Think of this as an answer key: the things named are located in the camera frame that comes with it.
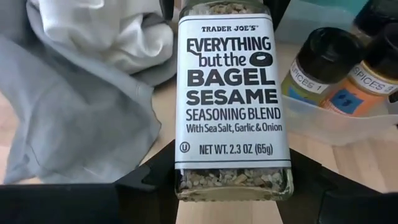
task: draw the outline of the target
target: everything but the bagel seasoning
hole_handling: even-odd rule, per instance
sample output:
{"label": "everything but the bagel seasoning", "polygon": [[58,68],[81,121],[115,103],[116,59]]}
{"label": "everything but the bagel seasoning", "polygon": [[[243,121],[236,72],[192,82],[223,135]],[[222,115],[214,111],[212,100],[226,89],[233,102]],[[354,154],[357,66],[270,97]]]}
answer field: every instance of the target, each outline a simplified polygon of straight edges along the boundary
{"label": "everything but the bagel seasoning", "polygon": [[185,1],[178,27],[177,197],[288,198],[293,180],[267,6]]}

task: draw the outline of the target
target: gray cloth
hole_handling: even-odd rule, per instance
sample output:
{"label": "gray cloth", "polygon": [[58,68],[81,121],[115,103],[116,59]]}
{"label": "gray cloth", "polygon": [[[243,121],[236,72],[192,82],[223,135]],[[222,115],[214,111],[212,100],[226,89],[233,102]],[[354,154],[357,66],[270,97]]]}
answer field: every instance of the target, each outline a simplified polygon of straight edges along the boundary
{"label": "gray cloth", "polygon": [[144,83],[49,41],[26,0],[0,2],[0,91],[20,121],[4,183],[113,182],[132,171],[160,129],[151,86],[174,75],[175,59],[134,76]]}

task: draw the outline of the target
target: spice label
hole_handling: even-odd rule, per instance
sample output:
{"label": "spice label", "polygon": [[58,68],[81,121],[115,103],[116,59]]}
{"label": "spice label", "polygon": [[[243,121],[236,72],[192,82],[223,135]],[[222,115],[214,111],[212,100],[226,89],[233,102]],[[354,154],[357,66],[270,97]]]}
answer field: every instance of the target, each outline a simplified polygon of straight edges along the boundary
{"label": "spice label", "polygon": [[364,68],[362,63],[351,69],[348,75],[358,85],[373,93],[390,95],[398,89],[398,85],[387,83],[371,75],[371,73]]}
{"label": "spice label", "polygon": [[384,100],[385,97],[363,91],[346,79],[341,88],[322,101],[320,106],[348,116],[360,116],[369,111],[373,105]]}
{"label": "spice label", "polygon": [[329,85],[327,84],[318,83],[305,76],[305,74],[297,65],[296,60],[293,61],[292,66],[290,67],[290,74],[293,80],[297,83],[297,85],[302,87],[304,90],[310,91],[312,93],[321,94],[329,87]]}
{"label": "spice label", "polygon": [[297,93],[292,86],[289,87],[289,96],[293,99],[300,100],[302,102],[306,102],[311,105],[315,105],[315,106],[317,105],[317,102],[315,102],[311,99],[308,99],[306,96],[301,96],[299,93]]}
{"label": "spice label", "polygon": [[271,17],[186,16],[178,32],[175,168],[290,167]]}

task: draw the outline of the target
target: seasoning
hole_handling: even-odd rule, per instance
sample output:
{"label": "seasoning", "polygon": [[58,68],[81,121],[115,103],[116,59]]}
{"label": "seasoning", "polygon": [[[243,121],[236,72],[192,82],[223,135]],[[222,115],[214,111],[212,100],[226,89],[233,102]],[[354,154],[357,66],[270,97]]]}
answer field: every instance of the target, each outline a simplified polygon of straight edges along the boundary
{"label": "seasoning", "polygon": [[272,18],[262,1],[187,1],[178,28],[180,200],[292,195],[275,60]]}
{"label": "seasoning", "polygon": [[362,43],[347,31],[324,27],[303,44],[284,81],[282,92],[318,106],[327,93],[361,61]]}
{"label": "seasoning", "polygon": [[355,17],[351,32],[368,45],[385,25],[398,22],[397,0],[369,0]]}
{"label": "seasoning", "polygon": [[398,90],[398,24],[389,24],[374,39],[364,60],[354,66],[339,89],[321,107],[361,116]]}

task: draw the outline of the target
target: wooden surface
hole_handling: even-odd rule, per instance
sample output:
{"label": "wooden surface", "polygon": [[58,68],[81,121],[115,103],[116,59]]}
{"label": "wooden surface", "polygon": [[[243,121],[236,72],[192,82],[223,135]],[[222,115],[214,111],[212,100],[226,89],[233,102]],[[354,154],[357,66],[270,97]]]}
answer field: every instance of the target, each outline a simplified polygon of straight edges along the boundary
{"label": "wooden surface", "polygon": [[[296,47],[278,46],[280,75],[289,69]],[[175,136],[175,80],[161,86],[154,95],[154,109],[162,129],[146,159]],[[0,179],[4,177],[7,154],[17,119],[8,101],[0,95]],[[377,136],[343,147],[332,147],[314,139],[289,133],[292,149],[321,162],[350,179],[381,192],[398,191],[398,130],[395,126]],[[39,183],[37,179],[24,183]],[[178,224],[282,223],[274,202],[181,203]]]}

